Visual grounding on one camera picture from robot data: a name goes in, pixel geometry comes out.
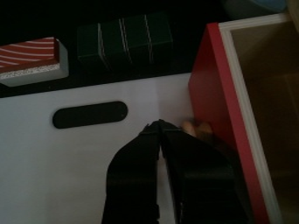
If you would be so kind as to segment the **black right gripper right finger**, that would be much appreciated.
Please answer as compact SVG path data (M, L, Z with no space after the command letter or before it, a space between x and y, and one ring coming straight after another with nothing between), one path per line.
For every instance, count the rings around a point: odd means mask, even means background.
M225 155L174 124L159 126L176 224L249 224Z

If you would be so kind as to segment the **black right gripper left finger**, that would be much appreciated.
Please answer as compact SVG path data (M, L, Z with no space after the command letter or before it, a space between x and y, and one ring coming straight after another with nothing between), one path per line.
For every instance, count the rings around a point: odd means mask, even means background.
M159 224L159 136L159 123L147 124L110 162L102 224Z

